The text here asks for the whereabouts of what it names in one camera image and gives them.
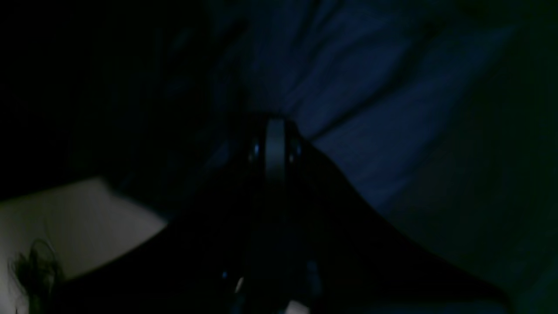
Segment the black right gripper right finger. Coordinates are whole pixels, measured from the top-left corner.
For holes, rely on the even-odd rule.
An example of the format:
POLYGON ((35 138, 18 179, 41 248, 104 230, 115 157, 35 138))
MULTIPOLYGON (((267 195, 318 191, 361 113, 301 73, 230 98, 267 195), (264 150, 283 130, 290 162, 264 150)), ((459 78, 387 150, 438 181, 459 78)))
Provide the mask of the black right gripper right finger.
POLYGON ((303 164, 303 143, 299 128, 293 121, 285 121, 285 175, 295 175, 303 164))

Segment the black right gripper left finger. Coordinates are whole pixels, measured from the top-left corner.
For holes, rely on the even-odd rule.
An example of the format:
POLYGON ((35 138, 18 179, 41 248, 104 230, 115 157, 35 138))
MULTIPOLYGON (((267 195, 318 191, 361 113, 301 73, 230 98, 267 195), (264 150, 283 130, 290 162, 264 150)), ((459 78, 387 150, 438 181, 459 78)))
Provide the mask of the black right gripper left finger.
POLYGON ((247 166, 255 175, 265 175, 265 144, 267 120, 249 120, 245 125, 247 166))

